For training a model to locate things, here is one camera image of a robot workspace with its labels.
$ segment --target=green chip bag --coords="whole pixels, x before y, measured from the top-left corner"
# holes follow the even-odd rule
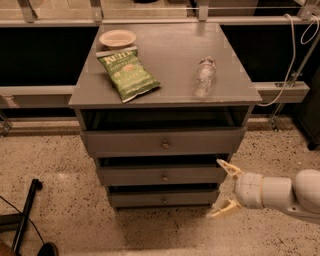
[[[123,103],[160,85],[160,82],[143,68],[137,53],[136,46],[96,53],[115,84]]]

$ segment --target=beige bowl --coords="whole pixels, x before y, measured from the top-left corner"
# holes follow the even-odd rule
[[[129,30],[110,30],[103,33],[99,40],[103,45],[119,48],[132,44],[136,38],[135,33]]]

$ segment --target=white cable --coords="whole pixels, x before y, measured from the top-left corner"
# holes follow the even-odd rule
[[[288,68],[288,72],[287,72],[286,78],[284,79],[284,84],[283,84],[279,94],[277,95],[277,97],[273,101],[271,101],[270,103],[258,104],[258,106],[260,106],[260,107],[268,107],[268,106],[271,106],[272,104],[277,102],[277,100],[280,98],[281,94],[283,93],[284,88],[287,86],[288,77],[289,77],[291,68],[293,66],[293,63],[294,63],[294,61],[296,59],[296,41],[295,41],[293,20],[292,20],[292,18],[291,18],[291,16],[289,14],[285,14],[284,16],[287,17],[290,20],[290,23],[291,23],[291,35],[292,35],[292,47],[293,47],[293,56],[292,56],[291,64],[290,64],[290,66]]]
[[[301,39],[300,39],[300,43],[303,44],[303,45],[309,43],[309,42],[316,36],[316,34],[318,33],[318,30],[319,30],[320,24],[319,24],[319,20],[318,20],[317,16],[312,15],[312,17],[314,17],[315,20],[312,21],[311,24],[309,25],[309,27],[307,27],[307,29],[303,32],[303,34],[302,34],[302,36],[301,36]],[[316,21],[317,21],[317,28],[316,28],[316,31],[314,32],[313,36],[310,37],[308,41],[303,42],[303,38],[304,38],[305,34],[307,33],[307,31],[309,30],[309,28],[310,28]]]

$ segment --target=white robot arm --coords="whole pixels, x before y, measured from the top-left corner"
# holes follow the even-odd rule
[[[244,206],[249,209],[270,208],[291,217],[320,225],[320,171],[303,170],[294,180],[245,173],[221,159],[217,161],[235,180],[239,203],[229,200],[213,218],[229,215]]]

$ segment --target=clear bottle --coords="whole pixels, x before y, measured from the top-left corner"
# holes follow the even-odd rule
[[[216,61],[211,56],[202,59],[197,67],[193,92],[198,98],[209,96],[214,87],[216,77]]]

